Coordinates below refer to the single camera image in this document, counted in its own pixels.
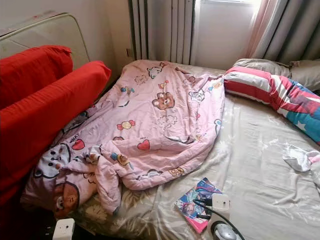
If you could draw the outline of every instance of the pillow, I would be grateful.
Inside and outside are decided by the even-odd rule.
[[[285,76],[287,78],[291,77],[288,65],[266,59],[242,58],[236,61],[233,67],[246,67]]]
[[[285,76],[233,67],[224,76],[227,92],[270,105],[320,145],[320,96]]]
[[[0,109],[70,73],[70,53],[68,47],[48,45],[0,59]]]
[[[311,91],[320,90],[320,61],[291,61],[291,74],[294,81],[299,82]]]
[[[92,105],[110,75],[102,62],[90,62],[0,111],[0,205],[59,130]]]

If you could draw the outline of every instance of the sofa backrest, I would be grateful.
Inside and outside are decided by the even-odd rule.
[[[68,47],[48,45],[0,59],[0,110],[69,74],[70,54]]]
[[[103,62],[89,62],[0,110],[0,206],[58,132],[94,103],[110,75]]]

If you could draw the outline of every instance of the book cover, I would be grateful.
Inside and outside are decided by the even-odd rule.
[[[222,194],[222,192],[205,177],[175,202],[179,211],[199,234],[208,225],[208,220],[197,217],[197,214],[206,215],[206,212],[203,207],[196,205],[193,199],[211,198],[212,194]]]

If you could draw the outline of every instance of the gray pillow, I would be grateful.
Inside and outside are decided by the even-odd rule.
[[[273,75],[291,77],[288,65],[266,59],[242,58],[236,61],[233,67],[246,67],[269,72]]]
[[[291,79],[310,91],[320,90],[320,60],[291,61]]]

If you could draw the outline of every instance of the mattress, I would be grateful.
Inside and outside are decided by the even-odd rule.
[[[76,19],[62,13],[30,24],[0,37],[0,58],[6,58],[28,48],[61,45],[71,49],[73,70],[89,62],[84,39]]]
[[[195,75],[224,73],[177,65]],[[268,106],[227,94],[219,136],[201,167],[144,191],[123,186],[115,216],[107,215],[98,195],[70,216],[92,233],[125,239],[212,239],[207,231],[197,234],[174,205],[207,177],[231,198],[230,220],[246,240],[316,239],[319,193],[309,172],[295,172],[283,161],[289,144],[320,150]]]

